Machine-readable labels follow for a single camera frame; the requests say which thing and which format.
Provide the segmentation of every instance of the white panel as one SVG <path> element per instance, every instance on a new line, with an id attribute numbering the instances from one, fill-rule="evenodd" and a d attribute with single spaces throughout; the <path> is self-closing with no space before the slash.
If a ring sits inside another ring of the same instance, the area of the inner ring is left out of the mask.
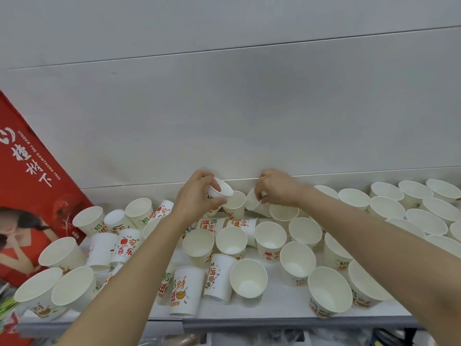
<path id="1" fill-rule="evenodd" d="M 367 194 L 374 182 L 388 182 L 397 185 L 400 181 L 411 180 L 424 183 L 427 179 L 441 179 L 461 187 L 461 167 L 435 167 L 429 169 L 388 170 L 364 173 L 330 173 L 323 175 L 296 176 L 297 180 L 306 185 L 325 185 L 337 192 L 343 188 L 356 188 Z M 234 179 L 226 182 L 235 191 L 247 194 L 256 185 L 257 179 Z M 130 185 L 95 187 L 82 189 L 89 200 L 102 206 L 107 212 L 115 209 L 125 209 L 137 198 L 147 197 L 158 206 L 162 200 L 175 201 L 177 193 L 184 185 L 181 183 L 162 183 L 152 185 Z"/>
<path id="2" fill-rule="evenodd" d="M 461 0 L 2 0 L 0 68 L 461 24 Z"/>
<path id="3" fill-rule="evenodd" d="M 3 72 L 81 188 L 461 165 L 461 28 Z"/>

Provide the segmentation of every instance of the left hand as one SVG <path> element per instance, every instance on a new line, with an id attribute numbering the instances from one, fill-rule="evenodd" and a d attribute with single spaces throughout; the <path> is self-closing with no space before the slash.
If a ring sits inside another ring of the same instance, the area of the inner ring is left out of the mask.
<path id="1" fill-rule="evenodd" d="M 179 191 L 171 216 L 180 218 L 184 222 L 184 226 L 187 227 L 201 219 L 211 209 L 227 203 L 227 199 L 224 197 L 207 199 L 206 194 L 209 186 L 217 191 L 221 190 L 211 172 L 195 171 Z"/>

